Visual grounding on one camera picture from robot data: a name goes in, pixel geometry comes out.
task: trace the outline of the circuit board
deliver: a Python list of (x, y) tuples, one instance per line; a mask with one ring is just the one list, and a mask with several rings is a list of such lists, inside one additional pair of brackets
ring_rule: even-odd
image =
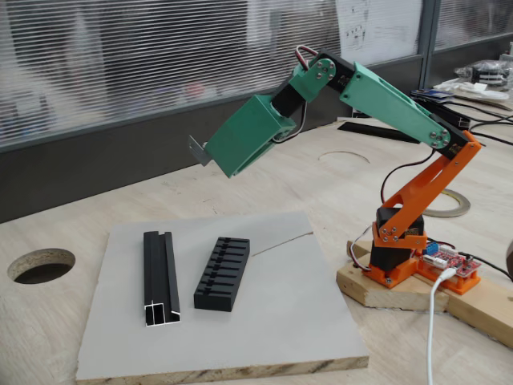
[[(462, 255), (456, 254), (453, 255), (451, 253), (445, 253), (443, 251), (438, 251), (431, 255), (431, 257), (440, 258), (447, 262), (447, 268), (455, 267), (458, 268), (456, 275), (462, 278), (469, 277), (473, 272), (475, 272), (482, 264), (481, 262), (477, 262), (474, 259), (467, 259)], [(424, 259), (426, 263), (432, 265), (430, 261)]]

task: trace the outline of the red circuit board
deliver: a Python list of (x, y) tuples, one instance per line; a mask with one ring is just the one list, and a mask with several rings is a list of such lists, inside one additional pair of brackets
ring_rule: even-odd
[(470, 276), (482, 265), (481, 262), (477, 262), (473, 259), (468, 261), (464, 256), (459, 254), (453, 256), (448, 253), (444, 253), (443, 251), (438, 251), (437, 253), (433, 254), (432, 257), (441, 258), (447, 261), (447, 268), (459, 266), (456, 275), (463, 278)]

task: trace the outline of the wooden table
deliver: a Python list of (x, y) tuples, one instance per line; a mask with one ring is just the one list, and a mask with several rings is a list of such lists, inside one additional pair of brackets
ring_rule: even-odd
[[(276, 146), (231, 180), (215, 164), (194, 166), (0, 225), (0, 383), (74, 383), (109, 230), (119, 223), (305, 210), (335, 279), (336, 270), (348, 262), (346, 242), (374, 219), (385, 175), (430, 152), (424, 145), (339, 132), (336, 126)], [(511, 128), (486, 130), (513, 139)], [(483, 143), (488, 147), (450, 185), (471, 201), (470, 212), (451, 219), (426, 217), (426, 227), (435, 239), (505, 266), (513, 239), (513, 149), (492, 140)], [(404, 169), (391, 177), (386, 195), (419, 170)], [(432, 208), (454, 205), (449, 197), (439, 197)], [(70, 250), (75, 267), (52, 282), (32, 286), (7, 277), (11, 262), (43, 248)], [(487, 267), (482, 275), (512, 285)], [(368, 369), (242, 381), (425, 383), (427, 315), (368, 309), (345, 300), (370, 349)], [(511, 383), (512, 363), (510, 349), (447, 314), (436, 316), (436, 383)]]

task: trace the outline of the round hole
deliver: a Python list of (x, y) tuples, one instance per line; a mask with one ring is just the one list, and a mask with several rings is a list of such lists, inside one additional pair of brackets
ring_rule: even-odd
[(62, 277), (75, 264), (75, 255), (64, 249), (41, 249), (10, 264), (7, 275), (17, 283), (33, 285)]

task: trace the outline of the green robot arm segment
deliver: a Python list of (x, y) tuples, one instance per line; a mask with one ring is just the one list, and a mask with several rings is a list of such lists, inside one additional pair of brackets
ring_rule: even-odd
[(273, 95), (254, 95), (204, 146), (190, 138), (189, 147), (201, 164), (214, 159), (226, 176), (234, 176), (266, 153), (274, 145), (274, 138), (287, 136), (296, 127), (290, 116), (314, 100), (325, 86), (339, 91), (344, 103), (436, 148), (450, 159), (468, 142), (459, 130), (372, 71), (321, 51), (308, 69), (295, 67)]

